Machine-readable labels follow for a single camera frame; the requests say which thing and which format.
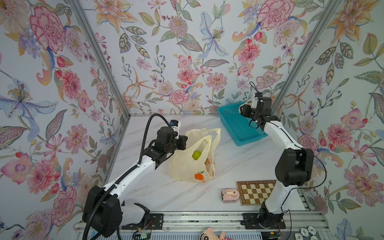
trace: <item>chessboard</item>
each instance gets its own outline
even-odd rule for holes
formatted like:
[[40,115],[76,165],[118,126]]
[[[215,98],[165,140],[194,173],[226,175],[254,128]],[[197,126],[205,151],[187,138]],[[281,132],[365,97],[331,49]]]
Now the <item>chessboard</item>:
[[276,180],[237,182],[241,205],[262,204],[272,193]]

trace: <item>blue mesh basket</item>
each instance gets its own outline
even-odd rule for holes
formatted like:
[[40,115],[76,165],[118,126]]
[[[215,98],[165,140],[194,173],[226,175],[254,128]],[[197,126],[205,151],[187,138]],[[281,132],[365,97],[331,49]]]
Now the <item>blue mesh basket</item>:
[[219,107],[217,110],[220,114],[221,122],[237,146],[255,142],[267,136],[260,128],[252,128],[257,127],[255,122],[251,123],[252,127],[249,126],[250,118],[245,118],[240,115],[239,107],[243,103],[244,102],[228,104]]

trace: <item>yellow-green ball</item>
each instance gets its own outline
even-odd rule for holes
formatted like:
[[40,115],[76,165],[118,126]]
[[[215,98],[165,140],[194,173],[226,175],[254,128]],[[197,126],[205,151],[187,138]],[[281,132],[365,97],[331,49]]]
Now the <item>yellow-green ball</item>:
[[200,151],[194,151],[193,154],[192,154],[192,158],[195,159],[195,160],[198,160],[199,157],[201,156],[201,152]]

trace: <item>plastic bag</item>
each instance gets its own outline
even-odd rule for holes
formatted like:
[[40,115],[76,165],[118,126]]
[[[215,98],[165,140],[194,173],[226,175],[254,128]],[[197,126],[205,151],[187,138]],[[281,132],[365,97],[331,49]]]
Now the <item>plastic bag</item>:
[[[216,133],[212,141],[209,133]],[[221,128],[212,130],[195,129],[186,133],[188,137],[186,150],[176,150],[169,159],[168,174],[173,179],[184,182],[208,182],[215,178],[214,151],[220,141]],[[192,158],[194,151],[200,151],[201,156]]]

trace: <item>white marble table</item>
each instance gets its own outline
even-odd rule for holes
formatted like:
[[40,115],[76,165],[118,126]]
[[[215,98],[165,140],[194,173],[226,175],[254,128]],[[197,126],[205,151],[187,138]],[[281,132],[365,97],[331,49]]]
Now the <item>white marble table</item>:
[[[131,118],[110,180],[125,172],[139,158],[148,118]],[[275,165],[281,153],[276,152],[276,145],[269,137],[238,147],[217,116],[169,116],[166,119],[180,121],[181,134],[204,127],[222,129],[221,140],[215,151],[216,177],[203,184],[180,182],[167,174],[167,162],[164,162],[131,189],[126,205],[138,202],[151,211],[250,211],[260,207],[241,206],[240,201],[224,204],[220,194],[223,188],[236,188],[237,181],[276,179]],[[161,118],[152,119],[146,147],[156,138],[157,130],[164,124]],[[288,208],[305,210],[298,193],[294,194]]]

